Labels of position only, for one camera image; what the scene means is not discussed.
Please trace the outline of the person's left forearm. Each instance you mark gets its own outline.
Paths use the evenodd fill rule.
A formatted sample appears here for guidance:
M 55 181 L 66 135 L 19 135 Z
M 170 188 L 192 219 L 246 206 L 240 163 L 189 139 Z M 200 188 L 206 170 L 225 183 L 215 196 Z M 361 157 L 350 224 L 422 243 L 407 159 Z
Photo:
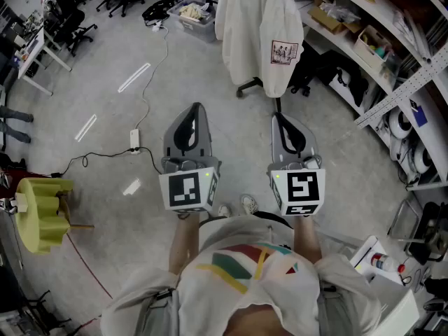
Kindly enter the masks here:
M 180 275 L 199 252 L 200 215 L 190 214 L 178 219 L 169 252 L 169 272 Z

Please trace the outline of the white bottle red blue label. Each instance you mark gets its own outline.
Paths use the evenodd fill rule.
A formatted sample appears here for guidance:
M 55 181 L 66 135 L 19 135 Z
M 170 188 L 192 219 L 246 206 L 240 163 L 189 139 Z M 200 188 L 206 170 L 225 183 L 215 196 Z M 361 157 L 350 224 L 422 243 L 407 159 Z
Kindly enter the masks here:
M 384 272 L 401 272 L 401 264 L 394 258 L 383 253 L 373 253 L 370 257 L 370 264 Z

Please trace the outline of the cream storage basket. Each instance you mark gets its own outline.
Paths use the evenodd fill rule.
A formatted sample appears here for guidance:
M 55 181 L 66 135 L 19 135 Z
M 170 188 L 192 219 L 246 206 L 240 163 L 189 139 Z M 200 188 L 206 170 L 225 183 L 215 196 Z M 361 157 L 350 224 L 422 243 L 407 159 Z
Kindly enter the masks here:
M 380 72 L 392 53 L 392 45 L 373 26 L 368 25 L 358 35 L 354 51 L 369 67 Z

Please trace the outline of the white clothes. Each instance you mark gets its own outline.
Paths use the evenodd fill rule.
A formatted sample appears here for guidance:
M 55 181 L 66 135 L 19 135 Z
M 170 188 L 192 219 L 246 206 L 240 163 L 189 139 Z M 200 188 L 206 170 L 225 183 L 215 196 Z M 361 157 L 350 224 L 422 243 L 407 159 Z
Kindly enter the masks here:
M 268 97 L 285 93 L 304 50 L 294 0 L 218 0 L 215 33 L 235 85 L 259 78 Z

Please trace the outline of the beige rags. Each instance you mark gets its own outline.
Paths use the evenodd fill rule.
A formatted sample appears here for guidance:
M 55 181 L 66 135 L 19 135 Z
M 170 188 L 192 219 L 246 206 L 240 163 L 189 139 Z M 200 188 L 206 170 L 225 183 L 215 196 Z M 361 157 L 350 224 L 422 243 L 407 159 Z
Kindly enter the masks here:
M 198 3 L 190 3 L 187 6 L 181 7 L 179 10 L 179 15 L 182 18 L 192 20 L 194 22 L 205 21 L 211 15 L 209 12 L 209 3 L 206 2 L 203 5 L 199 5 Z

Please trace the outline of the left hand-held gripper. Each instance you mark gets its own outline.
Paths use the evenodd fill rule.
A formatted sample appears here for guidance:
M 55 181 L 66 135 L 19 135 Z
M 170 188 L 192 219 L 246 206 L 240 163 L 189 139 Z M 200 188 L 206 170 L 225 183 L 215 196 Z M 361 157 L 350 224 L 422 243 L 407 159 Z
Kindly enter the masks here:
M 164 207 L 175 213 L 210 212 L 221 161 L 212 156 L 207 112 L 199 102 L 182 111 L 164 135 L 163 173 L 159 175 Z M 200 156 L 186 159 L 186 153 Z

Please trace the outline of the open cardboard box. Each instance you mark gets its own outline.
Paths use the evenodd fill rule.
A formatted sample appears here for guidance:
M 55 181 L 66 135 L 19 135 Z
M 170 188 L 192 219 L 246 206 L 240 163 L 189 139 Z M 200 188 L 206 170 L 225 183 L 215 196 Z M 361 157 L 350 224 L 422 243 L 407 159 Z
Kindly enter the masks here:
M 308 14 L 332 34 L 345 30 L 355 34 L 363 27 L 361 10 L 350 0 L 314 0 Z

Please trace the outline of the white tray box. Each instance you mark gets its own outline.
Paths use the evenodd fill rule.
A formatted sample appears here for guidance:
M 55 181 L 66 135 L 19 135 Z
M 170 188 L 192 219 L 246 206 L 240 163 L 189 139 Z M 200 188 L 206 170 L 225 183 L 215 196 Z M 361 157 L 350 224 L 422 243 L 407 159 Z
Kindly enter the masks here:
M 383 253 L 388 256 L 385 249 L 379 242 L 376 236 L 369 236 L 364 244 L 360 246 L 354 255 L 350 259 L 350 263 L 352 266 L 358 271 L 358 273 L 362 274 L 368 281 L 373 280 L 376 276 L 382 276 L 390 281 L 395 282 L 401 286 L 404 286 L 403 278 L 401 276 L 402 272 L 405 271 L 405 266 L 401 264 L 401 272 L 384 272 L 383 270 L 377 269 L 376 267 L 371 266 L 370 257 L 373 253 Z

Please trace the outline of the black machine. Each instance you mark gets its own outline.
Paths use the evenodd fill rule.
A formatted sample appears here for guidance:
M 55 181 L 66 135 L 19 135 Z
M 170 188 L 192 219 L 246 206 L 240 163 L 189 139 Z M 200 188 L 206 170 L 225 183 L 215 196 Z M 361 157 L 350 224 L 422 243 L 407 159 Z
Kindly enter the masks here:
M 448 204 L 428 202 L 407 247 L 410 254 L 420 265 L 427 262 L 439 263 L 448 252 Z

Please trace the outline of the person's right forearm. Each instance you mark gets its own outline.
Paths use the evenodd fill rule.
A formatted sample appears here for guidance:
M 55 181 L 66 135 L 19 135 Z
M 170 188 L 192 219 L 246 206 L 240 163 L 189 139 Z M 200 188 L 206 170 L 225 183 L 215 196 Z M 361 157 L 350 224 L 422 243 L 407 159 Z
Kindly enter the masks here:
M 294 222 L 294 252 L 315 264 L 322 259 L 319 239 L 311 216 L 296 216 Z

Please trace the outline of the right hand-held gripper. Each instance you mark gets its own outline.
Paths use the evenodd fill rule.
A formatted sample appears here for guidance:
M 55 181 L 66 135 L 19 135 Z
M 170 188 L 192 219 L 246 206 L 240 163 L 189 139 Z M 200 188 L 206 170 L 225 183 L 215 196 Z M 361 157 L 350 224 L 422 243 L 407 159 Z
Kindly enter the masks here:
M 326 171 L 321 168 L 316 138 L 299 120 L 276 112 L 272 117 L 272 159 L 268 167 L 270 187 L 282 216 L 310 216 L 323 206 Z M 305 158 L 284 162 L 286 158 Z

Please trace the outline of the long white power strip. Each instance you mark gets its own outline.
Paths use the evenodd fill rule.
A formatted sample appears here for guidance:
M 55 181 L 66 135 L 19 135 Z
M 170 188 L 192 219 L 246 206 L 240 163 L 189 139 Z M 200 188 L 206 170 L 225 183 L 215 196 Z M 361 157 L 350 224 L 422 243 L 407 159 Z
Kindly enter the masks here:
M 140 153 L 140 131 L 138 128 L 135 128 L 130 131 L 130 138 L 129 138 L 129 144 L 130 144 L 130 152 L 131 154 L 139 154 Z

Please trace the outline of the black swivel chair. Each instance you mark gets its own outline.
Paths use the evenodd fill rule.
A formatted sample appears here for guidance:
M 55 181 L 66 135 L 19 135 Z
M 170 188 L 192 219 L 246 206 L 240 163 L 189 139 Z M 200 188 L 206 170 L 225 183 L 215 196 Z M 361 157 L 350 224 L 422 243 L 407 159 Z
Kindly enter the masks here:
M 300 90 L 302 91 L 302 95 L 305 97 L 308 97 L 310 94 L 310 87 L 309 83 L 311 82 L 312 77 L 307 78 L 300 78 L 300 79 L 293 79 L 292 82 L 289 83 L 288 88 L 290 89 L 290 92 L 292 94 L 296 94 Z M 251 81 L 240 85 L 236 90 L 236 97 L 238 99 L 241 99 L 244 96 L 244 91 L 246 89 L 259 86 L 263 87 L 263 82 L 259 78 L 253 78 Z M 276 98 L 275 99 L 275 111 L 278 113 L 282 112 L 282 106 L 281 106 L 281 99 Z

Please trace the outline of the person's right shoe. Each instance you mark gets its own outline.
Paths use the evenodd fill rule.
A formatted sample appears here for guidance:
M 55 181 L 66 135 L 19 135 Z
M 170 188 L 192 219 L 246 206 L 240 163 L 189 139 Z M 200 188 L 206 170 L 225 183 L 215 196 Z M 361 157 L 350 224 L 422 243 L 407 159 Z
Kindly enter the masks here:
M 258 203 L 250 195 L 241 196 L 241 205 L 247 215 L 255 215 L 258 212 Z

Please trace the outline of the person's white patterned shirt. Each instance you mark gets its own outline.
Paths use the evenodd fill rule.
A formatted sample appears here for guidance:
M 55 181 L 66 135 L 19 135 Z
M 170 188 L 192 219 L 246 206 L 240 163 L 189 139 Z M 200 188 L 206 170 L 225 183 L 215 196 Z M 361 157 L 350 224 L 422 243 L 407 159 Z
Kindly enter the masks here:
M 294 224 L 234 216 L 180 275 L 137 270 L 103 311 L 102 336 L 368 336 L 382 306 L 340 254 L 294 252 Z

